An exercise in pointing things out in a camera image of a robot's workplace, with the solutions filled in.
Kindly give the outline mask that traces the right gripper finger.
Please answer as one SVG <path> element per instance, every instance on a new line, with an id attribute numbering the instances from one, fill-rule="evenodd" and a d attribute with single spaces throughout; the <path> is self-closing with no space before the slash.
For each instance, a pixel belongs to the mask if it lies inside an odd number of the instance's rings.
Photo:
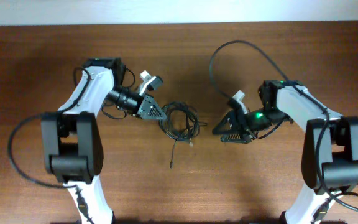
<path id="1" fill-rule="evenodd" d="M 252 140 L 253 140 L 253 135 L 249 133 L 245 133 L 245 134 L 228 133 L 228 134 L 223 134 L 221 136 L 222 142 L 229 142 L 229 143 L 248 144 L 251 143 Z"/>
<path id="2" fill-rule="evenodd" d="M 229 111 L 213 128 L 213 134 L 231 134 L 237 131 L 237 118 L 234 110 Z"/>

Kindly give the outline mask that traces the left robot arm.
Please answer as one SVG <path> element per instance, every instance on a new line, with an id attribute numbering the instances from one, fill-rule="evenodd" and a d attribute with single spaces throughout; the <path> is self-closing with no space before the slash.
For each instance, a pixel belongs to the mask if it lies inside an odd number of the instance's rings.
<path id="1" fill-rule="evenodd" d="M 101 186 L 103 145 L 96 118 L 106 102 L 145 120 L 167 117 L 148 92 L 163 83 L 160 76 L 140 74 L 136 90 L 123 86 L 127 67 L 119 58 L 89 58 L 71 97 L 41 120 L 45 168 L 67 189 L 80 223 L 114 223 L 115 215 Z"/>

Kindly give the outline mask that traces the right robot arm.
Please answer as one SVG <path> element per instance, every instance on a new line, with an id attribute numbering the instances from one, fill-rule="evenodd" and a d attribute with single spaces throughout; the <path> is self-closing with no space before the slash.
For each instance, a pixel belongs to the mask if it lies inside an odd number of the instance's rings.
<path id="1" fill-rule="evenodd" d="M 294 122 L 304 131 L 301 173 L 304 184 L 279 223 L 321 223 L 341 197 L 358 185 L 358 117 L 343 116 L 315 97 L 297 80 L 266 80 L 259 87 L 263 107 L 249 111 L 238 91 L 232 108 L 212 133 L 222 142 L 248 144 L 259 133 L 272 134 L 282 123 Z"/>

